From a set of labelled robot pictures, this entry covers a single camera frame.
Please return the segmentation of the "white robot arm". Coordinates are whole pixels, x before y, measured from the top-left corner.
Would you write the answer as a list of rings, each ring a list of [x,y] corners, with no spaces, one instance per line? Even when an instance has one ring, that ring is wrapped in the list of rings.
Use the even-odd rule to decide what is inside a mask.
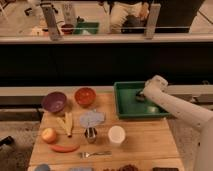
[[[213,111],[165,92],[168,81],[155,75],[139,94],[200,132],[193,171],[213,171]]]

